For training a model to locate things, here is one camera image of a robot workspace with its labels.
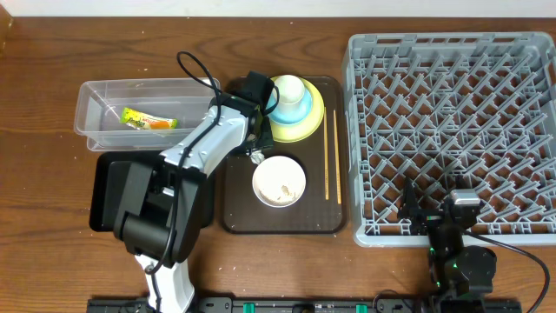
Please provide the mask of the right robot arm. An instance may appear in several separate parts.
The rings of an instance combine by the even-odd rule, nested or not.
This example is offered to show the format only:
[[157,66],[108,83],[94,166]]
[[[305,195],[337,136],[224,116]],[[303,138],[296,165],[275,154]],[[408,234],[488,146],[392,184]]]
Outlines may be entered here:
[[497,257],[488,248],[465,245],[463,235],[477,223],[481,200],[461,183],[438,208],[422,207],[410,178],[404,181],[399,219],[410,221],[410,233],[426,236],[429,272],[438,291],[429,307],[438,311],[484,310],[483,296],[493,291]]

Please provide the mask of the white bowl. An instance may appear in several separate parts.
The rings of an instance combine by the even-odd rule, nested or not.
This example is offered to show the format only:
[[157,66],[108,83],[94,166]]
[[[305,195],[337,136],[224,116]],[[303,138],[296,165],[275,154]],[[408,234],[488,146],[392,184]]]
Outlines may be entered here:
[[307,186],[304,169],[293,158],[272,156],[255,167],[252,188],[256,197],[273,208],[298,202]]

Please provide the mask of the white tissue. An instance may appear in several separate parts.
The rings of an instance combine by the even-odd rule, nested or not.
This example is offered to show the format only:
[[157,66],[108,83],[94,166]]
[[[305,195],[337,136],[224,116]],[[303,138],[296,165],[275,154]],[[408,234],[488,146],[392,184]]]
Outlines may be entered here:
[[255,165],[259,165],[265,160],[265,156],[260,150],[251,150],[249,152],[249,158]]

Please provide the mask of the yellow green snack wrapper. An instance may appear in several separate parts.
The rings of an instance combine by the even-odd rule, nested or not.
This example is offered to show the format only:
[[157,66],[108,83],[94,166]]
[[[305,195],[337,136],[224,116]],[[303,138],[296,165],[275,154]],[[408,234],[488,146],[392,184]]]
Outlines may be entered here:
[[175,129],[178,120],[156,117],[131,108],[124,108],[120,116],[120,123],[136,130],[168,130]]

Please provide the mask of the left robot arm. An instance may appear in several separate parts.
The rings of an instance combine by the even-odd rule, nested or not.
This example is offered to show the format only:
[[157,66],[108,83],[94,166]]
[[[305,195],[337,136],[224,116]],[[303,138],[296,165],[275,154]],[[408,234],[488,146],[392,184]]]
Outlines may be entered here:
[[278,98],[275,91],[219,93],[181,142],[131,162],[112,231],[142,266],[154,312],[188,310],[195,288],[187,259],[201,229],[201,188],[230,152],[269,134]]

